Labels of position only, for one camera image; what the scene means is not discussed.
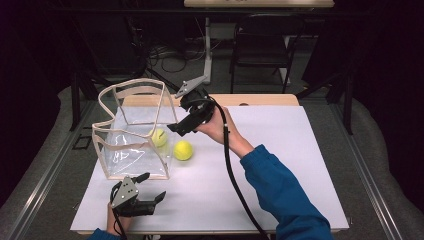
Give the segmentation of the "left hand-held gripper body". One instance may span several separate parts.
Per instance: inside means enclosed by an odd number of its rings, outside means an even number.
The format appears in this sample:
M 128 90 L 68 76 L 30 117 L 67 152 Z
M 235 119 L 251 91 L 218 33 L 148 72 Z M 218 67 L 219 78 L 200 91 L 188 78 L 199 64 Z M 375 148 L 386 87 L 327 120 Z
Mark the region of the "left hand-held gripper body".
M 140 201 L 137 199 L 139 190 L 130 176 L 118 182 L 113 188 L 110 197 L 110 205 L 113 213 L 123 217 L 135 217 L 153 215 L 155 201 Z

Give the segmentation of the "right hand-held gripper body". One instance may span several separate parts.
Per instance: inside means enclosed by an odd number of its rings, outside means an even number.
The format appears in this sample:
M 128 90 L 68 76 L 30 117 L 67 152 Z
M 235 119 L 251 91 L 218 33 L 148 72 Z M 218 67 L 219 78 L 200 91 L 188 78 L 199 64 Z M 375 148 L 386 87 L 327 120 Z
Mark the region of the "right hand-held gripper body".
M 198 77 L 184 81 L 175 95 L 180 99 L 180 106 L 200 124 L 210 120 L 215 106 L 214 100 L 201 86 L 203 80 L 204 77 Z

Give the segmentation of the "transparent bag with beige trim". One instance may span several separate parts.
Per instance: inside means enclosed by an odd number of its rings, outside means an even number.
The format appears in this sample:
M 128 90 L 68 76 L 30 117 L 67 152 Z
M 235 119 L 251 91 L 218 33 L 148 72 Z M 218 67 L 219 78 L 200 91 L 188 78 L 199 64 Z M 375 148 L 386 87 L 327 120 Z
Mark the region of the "transparent bag with beige trim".
M 149 172 L 152 179 L 168 179 L 177 134 L 167 125 L 176 123 L 177 115 L 166 85 L 147 78 L 129 80 L 102 90 L 98 103 L 104 120 L 92 125 L 92 139 L 105 176 L 122 179 Z M 151 139 L 157 128 L 168 135 L 162 147 Z

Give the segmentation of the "yellow tennis ball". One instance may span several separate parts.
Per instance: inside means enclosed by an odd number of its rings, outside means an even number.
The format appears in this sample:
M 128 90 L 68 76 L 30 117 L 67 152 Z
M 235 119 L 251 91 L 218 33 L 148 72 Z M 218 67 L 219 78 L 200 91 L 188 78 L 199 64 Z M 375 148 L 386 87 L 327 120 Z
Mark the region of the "yellow tennis ball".
M 174 157 L 180 161 L 186 161 L 193 155 L 193 147 L 190 142 L 181 140 L 174 145 Z
M 150 132 L 151 139 L 156 147 L 162 147 L 167 143 L 168 135 L 162 128 L 157 128 Z

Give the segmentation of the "person's right hand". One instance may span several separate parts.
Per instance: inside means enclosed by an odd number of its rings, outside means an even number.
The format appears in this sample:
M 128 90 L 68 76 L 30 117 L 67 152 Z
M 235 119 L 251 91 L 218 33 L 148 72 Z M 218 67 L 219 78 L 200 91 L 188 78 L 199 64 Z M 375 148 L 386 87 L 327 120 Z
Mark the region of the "person's right hand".
M 199 125 L 196 130 L 200 131 L 217 143 L 224 143 L 224 125 L 228 127 L 228 146 L 239 158 L 251 152 L 254 147 L 239 133 L 230 112 L 226 107 L 219 110 L 214 109 L 212 118 L 204 124 Z

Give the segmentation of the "person's left hand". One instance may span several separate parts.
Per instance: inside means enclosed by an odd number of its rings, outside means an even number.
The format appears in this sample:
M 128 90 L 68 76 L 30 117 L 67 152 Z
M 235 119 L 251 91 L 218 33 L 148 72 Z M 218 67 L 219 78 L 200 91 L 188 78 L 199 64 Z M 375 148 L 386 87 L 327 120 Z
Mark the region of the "person's left hand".
M 131 222 L 131 217 L 119 216 L 115 218 L 111 205 L 107 205 L 107 232 L 120 236 L 122 232 L 126 232 L 129 229 Z

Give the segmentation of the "white desk leg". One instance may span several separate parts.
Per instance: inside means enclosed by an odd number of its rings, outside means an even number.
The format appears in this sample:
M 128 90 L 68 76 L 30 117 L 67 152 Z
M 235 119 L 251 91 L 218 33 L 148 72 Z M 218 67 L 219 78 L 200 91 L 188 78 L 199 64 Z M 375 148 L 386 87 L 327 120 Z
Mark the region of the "white desk leg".
M 211 73 L 212 73 L 212 53 L 211 53 L 211 39 L 210 39 L 210 20 L 205 19 L 205 61 L 204 61 L 204 84 L 209 84 L 211 82 Z

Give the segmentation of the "white table cover sheet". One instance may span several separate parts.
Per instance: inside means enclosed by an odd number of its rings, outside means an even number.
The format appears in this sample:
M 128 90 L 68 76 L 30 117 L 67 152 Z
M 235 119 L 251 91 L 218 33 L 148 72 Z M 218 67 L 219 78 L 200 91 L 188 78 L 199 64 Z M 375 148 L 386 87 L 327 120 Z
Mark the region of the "white table cover sheet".
M 301 106 L 232 106 L 238 131 L 255 150 L 245 159 L 226 154 L 222 145 L 202 133 L 186 140 L 194 147 L 187 161 L 175 160 L 167 180 L 146 180 L 140 197 L 164 194 L 151 216 L 133 219 L 135 234 L 272 233 L 274 215 L 263 206 L 290 200 L 295 180 L 334 231 L 345 230 L 347 219 Z

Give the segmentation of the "black folding chair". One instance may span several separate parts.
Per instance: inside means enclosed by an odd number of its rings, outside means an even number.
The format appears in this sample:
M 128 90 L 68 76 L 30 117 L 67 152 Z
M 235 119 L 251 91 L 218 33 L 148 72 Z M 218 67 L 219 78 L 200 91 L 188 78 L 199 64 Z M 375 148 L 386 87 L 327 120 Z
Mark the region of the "black folding chair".
M 229 73 L 230 92 L 236 85 L 237 67 L 286 70 L 281 78 L 282 92 L 288 85 L 296 44 L 305 28 L 305 21 L 296 15 L 251 14 L 235 26 Z

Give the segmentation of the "black metal stand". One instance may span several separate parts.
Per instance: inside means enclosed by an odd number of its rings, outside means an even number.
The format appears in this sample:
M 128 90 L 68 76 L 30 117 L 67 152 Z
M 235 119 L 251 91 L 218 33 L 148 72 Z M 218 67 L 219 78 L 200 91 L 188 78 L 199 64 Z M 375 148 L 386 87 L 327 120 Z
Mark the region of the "black metal stand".
M 353 104 L 353 82 L 355 71 L 346 67 L 339 72 L 335 72 L 327 79 L 319 81 L 317 84 L 309 86 L 306 90 L 296 94 L 298 99 L 303 99 L 327 84 L 330 84 L 330 90 L 326 95 L 326 101 L 329 104 L 337 103 L 341 97 L 343 100 L 342 123 L 349 135 L 353 134 L 351 125 L 352 104 Z
M 80 123 L 80 94 L 88 100 L 96 100 L 98 91 L 95 87 L 95 75 L 90 71 L 75 72 L 71 77 L 72 125 L 74 131 Z

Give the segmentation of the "metal floor rail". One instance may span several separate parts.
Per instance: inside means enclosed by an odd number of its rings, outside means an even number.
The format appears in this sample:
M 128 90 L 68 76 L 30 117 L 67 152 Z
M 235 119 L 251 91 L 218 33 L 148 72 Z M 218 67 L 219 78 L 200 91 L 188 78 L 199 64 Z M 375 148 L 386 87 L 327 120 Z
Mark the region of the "metal floor rail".
M 4 233 L 0 240 L 23 239 L 95 106 L 94 101 L 85 101 L 78 112 L 79 120 L 74 123 L 71 115 L 73 108 L 68 101 L 62 102 L 55 125 L 28 170 L 0 209 L 2 221 L 0 233 Z
M 343 138 L 348 143 L 349 149 L 353 155 L 353 164 L 355 165 L 356 172 L 364 186 L 364 189 L 368 195 L 368 199 L 373 207 L 380 225 L 386 235 L 387 240 L 404 240 L 394 218 L 388 208 L 388 205 L 383 198 L 366 162 L 365 159 L 356 143 L 353 135 L 350 135 L 346 130 L 342 117 L 342 110 L 338 105 L 329 105 L 333 116 L 336 119 L 338 128 L 343 135 Z

